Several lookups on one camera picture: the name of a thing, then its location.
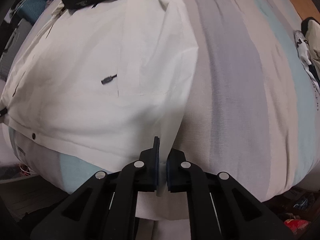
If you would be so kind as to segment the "white and black jacket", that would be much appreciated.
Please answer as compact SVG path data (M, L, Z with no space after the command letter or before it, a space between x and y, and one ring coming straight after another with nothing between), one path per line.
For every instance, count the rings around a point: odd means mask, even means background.
M160 182L136 216L188 218L165 162L181 125L198 45L183 0L59 3L11 68L2 122L17 157L67 193L94 172L120 171L159 137Z

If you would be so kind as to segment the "folded clothes pile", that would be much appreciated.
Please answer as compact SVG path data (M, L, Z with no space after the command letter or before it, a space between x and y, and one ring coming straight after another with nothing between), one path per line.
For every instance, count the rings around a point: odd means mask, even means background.
M319 22L313 17L304 19L294 37L298 57L319 93Z

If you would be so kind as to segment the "striped bed sheet mattress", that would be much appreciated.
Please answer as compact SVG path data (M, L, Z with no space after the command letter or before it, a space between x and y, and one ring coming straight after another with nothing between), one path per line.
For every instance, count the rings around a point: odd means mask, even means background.
M16 60L57 4L76 11L105 1L55 0ZM183 1L198 56L172 148L206 172L228 172L258 200L269 200L319 161L319 94L294 42L300 18L289 0ZM190 238L189 216L139 219L139 239Z

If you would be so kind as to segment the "silver hard suitcase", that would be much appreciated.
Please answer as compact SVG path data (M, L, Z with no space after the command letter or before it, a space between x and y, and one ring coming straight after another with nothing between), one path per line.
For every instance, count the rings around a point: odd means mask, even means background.
M21 20L17 28L12 32L1 55L1 80L7 80L15 56L31 29L32 25L29 22Z

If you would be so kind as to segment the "teal hard suitcase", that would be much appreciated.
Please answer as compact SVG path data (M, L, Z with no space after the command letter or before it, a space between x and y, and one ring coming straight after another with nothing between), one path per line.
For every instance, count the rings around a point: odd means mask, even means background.
M24 0L16 15L34 25L46 8L48 0Z

